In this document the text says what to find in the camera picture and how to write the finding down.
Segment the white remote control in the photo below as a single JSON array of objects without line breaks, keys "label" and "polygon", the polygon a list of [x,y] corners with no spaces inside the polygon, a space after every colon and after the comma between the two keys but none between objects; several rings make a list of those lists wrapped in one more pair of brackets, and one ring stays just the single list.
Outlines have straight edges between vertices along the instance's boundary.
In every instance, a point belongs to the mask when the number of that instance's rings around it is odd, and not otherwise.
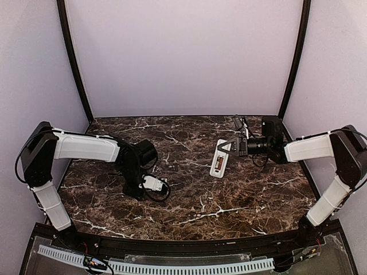
[{"label": "white remote control", "polygon": [[218,139],[217,141],[215,152],[214,152],[214,157],[213,157],[212,164],[210,167],[210,173],[209,173],[210,176],[213,176],[216,178],[222,178],[224,176],[229,154],[218,150],[218,146],[226,142],[227,140],[224,140],[224,139]]}]

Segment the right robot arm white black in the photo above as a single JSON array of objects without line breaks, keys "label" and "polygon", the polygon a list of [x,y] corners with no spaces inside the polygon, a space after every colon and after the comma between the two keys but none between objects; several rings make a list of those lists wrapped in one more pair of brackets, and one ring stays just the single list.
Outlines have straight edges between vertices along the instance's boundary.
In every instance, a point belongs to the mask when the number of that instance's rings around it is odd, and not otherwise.
[{"label": "right robot arm white black", "polygon": [[248,129],[245,118],[232,117],[239,135],[218,140],[210,175],[222,178],[229,156],[265,155],[276,164],[313,159],[334,159],[335,177],[315,205],[299,220],[295,242],[304,246],[318,237],[325,221],[338,211],[350,195],[366,183],[366,135],[353,125],[285,141],[283,122],[276,116],[261,119],[261,136]]}]

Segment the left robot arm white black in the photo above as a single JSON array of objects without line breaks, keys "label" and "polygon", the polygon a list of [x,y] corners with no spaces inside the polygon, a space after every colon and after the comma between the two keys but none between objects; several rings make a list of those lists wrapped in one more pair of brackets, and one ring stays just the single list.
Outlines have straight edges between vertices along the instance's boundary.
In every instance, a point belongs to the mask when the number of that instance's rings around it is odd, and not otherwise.
[{"label": "left robot arm white black", "polygon": [[146,190],[156,192],[167,188],[144,168],[157,159],[157,151],[148,140],[130,144],[108,135],[86,135],[53,128],[41,122],[16,158],[22,165],[23,177],[18,180],[28,185],[42,210],[57,230],[57,236],[67,245],[79,244],[77,230],[71,221],[53,184],[52,165],[56,159],[86,159],[115,163],[125,179],[124,194],[140,199]]}]

